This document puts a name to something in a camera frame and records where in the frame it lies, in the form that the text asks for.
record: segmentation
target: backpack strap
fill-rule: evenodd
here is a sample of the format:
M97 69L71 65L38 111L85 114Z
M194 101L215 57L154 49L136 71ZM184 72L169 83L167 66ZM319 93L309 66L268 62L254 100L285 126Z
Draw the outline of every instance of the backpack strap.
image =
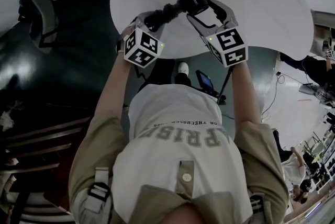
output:
M110 187L108 186L108 168L97 167L95 169L94 184L88 191L85 201L85 211L92 213L92 218L97 220L97 224L107 224L111 210Z
M271 203L264 201L264 194L254 193L250 197L250 203L253 214L249 219L249 224L273 224Z

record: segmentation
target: button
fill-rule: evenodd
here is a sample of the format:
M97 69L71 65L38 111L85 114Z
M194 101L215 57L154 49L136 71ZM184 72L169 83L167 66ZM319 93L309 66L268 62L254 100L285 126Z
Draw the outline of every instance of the button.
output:
M190 182L192 180L192 176L188 173L185 173L185 174L182 175L182 179L185 182Z

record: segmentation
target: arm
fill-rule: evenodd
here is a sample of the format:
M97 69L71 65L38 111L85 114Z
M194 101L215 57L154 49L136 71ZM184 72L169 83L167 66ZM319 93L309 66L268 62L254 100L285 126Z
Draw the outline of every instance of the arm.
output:
M271 211L267 217L274 224L282 223L288 190L272 130L260 124L260 108L247 64L237 64L232 76L237 131L234 142L241 152L247 188L253 194L264 194L264 207Z
M300 156L300 154L297 152L297 150L295 149L295 147L291 148L291 151L297 156L298 162L299 162L299 167L304 166L304 160L303 158Z
M331 62L330 58L326 57L326 65L327 65L327 71L331 70Z
M132 27L128 27L123 31L121 37L129 35L131 32ZM119 120L121 119L130 67L131 64L124 60L122 53L119 53L96 106L96 115L110 112Z
M131 32L131 29L126 28L122 35L125 32ZM83 205L95 181L95 169L108 168L111 182L116 158L125 148L120 119L130 67L123 54L118 54L87 134L73 160L69 176L69 200L76 223L92 215Z
M242 123L260 123L260 108L246 62L235 65L232 71L232 88L236 131Z

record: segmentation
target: jacket sleeve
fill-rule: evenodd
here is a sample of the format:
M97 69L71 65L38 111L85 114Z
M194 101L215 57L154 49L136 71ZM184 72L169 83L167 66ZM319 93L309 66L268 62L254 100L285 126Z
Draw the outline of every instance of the jacket sleeve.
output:
M235 144L243 160L247 187L252 193L263 193L270 202L273 223L281 223L288 205L281 161L270 126L245 122L237 131Z
M72 210L79 192L94 183L95 168L109 168L109 183L117 155L125 148L120 121L112 114L95 115L86 137L79 146L69 177L69 199Z

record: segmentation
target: strap buckle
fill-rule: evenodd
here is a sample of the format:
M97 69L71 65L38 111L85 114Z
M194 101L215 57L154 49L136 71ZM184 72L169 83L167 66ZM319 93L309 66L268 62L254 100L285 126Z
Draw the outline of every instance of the strap buckle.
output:
M88 195L96 199L99 199L103 202L106 202L110 194L110 188L103 182L93 183Z

